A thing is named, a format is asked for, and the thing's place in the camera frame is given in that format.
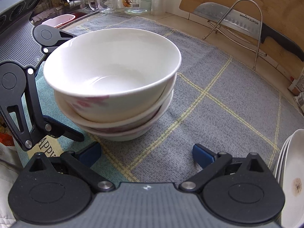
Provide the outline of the bottom white plate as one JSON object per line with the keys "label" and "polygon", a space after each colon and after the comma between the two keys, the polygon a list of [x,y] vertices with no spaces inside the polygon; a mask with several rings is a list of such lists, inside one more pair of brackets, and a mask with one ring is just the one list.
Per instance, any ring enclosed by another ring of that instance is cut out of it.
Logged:
{"label": "bottom white plate", "polygon": [[274,169],[274,177],[277,178],[277,174],[278,174],[278,168],[279,168],[279,165],[280,165],[280,161],[281,161],[281,157],[282,157],[282,154],[283,154],[283,150],[285,148],[285,146],[287,145],[287,143],[289,142],[290,140],[290,136],[286,139],[286,141],[284,142],[282,148],[281,148],[281,151],[280,151],[280,154],[279,154],[279,157],[278,157],[278,161],[276,163],[276,167]]}

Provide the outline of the top white floral plate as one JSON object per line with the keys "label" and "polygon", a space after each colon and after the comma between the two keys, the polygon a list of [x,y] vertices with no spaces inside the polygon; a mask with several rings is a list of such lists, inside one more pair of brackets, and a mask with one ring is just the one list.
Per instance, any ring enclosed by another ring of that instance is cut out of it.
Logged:
{"label": "top white floral plate", "polygon": [[303,129],[296,130],[287,146],[282,189],[285,205],[281,213],[283,227],[303,225]]}

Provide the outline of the bamboo cutting board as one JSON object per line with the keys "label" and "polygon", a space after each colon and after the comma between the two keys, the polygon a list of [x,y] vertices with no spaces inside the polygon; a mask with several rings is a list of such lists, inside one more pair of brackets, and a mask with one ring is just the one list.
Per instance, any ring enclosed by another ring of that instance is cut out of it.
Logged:
{"label": "bamboo cutting board", "polygon": [[[205,2],[215,2],[231,7],[236,0],[182,0],[179,8],[192,13]],[[262,19],[269,27],[287,36],[303,47],[303,0],[241,0],[235,10],[255,19]]]}

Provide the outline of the large white floral bowl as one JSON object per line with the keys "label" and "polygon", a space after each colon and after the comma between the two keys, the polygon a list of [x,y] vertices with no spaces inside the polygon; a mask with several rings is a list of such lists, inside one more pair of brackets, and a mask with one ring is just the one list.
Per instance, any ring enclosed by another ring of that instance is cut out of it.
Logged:
{"label": "large white floral bowl", "polygon": [[86,120],[72,109],[72,107],[64,100],[62,94],[54,91],[54,96],[59,110],[77,126],[91,128],[103,133],[124,132],[137,128],[156,116],[156,113],[160,110],[160,107],[165,103],[165,100],[172,93],[176,78],[177,74],[171,77],[160,98],[149,109],[132,118],[113,123],[97,123]]}

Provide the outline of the glass mug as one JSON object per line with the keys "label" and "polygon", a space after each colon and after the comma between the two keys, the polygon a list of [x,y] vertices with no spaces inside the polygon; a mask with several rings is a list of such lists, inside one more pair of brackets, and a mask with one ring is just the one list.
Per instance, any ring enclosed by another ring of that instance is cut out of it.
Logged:
{"label": "glass mug", "polygon": [[110,13],[116,10],[116,0],[88,0],[91,10],[100,13]]}

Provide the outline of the black handled santoku knife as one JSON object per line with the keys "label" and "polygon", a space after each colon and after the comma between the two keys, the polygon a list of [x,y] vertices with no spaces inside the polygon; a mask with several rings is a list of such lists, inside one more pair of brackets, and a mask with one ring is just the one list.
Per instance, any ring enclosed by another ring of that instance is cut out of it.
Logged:
{"label": "black handled santoku knife", "polygon": [[267,37],[271,37],[285,50],[303,61],[303,50],[299,45],[287,36],[249,15],[234,9],[230,10],[229,7],[214,2],[200,4],[194,9],[193,13],[205,19],[220,22],[221,25],[234,29],[253,39],[260,40],[261,43],[264,43]]}

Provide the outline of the red white seasoning packet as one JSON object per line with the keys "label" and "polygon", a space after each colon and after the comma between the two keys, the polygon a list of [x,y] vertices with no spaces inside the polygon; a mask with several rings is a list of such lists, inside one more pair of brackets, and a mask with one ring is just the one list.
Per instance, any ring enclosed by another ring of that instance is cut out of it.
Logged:
{"label": "red white seasoning packet", "polygon": [[300,93],[304,92],[304,69],[302,70],[298,79],[294,79],[291,85],[288,87],[295,96],[298,96]]}

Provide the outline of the plain white shallow bowl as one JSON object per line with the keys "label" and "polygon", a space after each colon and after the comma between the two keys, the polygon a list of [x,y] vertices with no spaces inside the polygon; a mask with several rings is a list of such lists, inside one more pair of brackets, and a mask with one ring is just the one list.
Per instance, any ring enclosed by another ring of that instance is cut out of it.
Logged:
{"label": "plain white shallow bowl", "polygon": [[164,113],[167,111],[169,108],[172,98],[174,96],[174,89],[171,91],[170,95],[166,98],[164,101],[163,105],[159,108],[157,113],[154,115],[154,117],[146,122],[145,124],[128,130],[124,132],[117,132],[117,133],[105,133],[105,132],[100,132],[97,129],[89,128],[86,126],[82,126],[79,124],[76,124],[79,128],[82,130],[85,130],[88,133],[97,135],[103,139],[107,139],[109,141],[114,141],[114,142],[123,142],[123,141],[131,141],[133,139],[136,139],[138,137],[141,137],[143,134],[145,134],[148,130],[151,129],[151,127],[164,115]]}

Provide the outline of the white plastic food bag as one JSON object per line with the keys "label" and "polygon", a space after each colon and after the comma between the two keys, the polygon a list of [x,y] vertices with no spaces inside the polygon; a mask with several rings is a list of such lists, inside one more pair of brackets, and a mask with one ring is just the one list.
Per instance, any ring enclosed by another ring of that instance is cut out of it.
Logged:
{"label": "white plastic food bag", "polygon": [[301,92],[298,96],[294,96],[294,100],[301,109],[302,114],[304,114],[304,92]]}

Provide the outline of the small white floral bowl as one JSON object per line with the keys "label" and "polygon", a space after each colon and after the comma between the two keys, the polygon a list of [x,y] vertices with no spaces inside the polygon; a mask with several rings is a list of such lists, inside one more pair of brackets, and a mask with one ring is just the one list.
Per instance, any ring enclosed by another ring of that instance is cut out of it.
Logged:
{"label": "small white floral bowl", "polygon": [[181,61],[179,48],[164,36],[110,28],[76,36],[57,47],[43,74],[78,115],[112,123],[151,108]]}

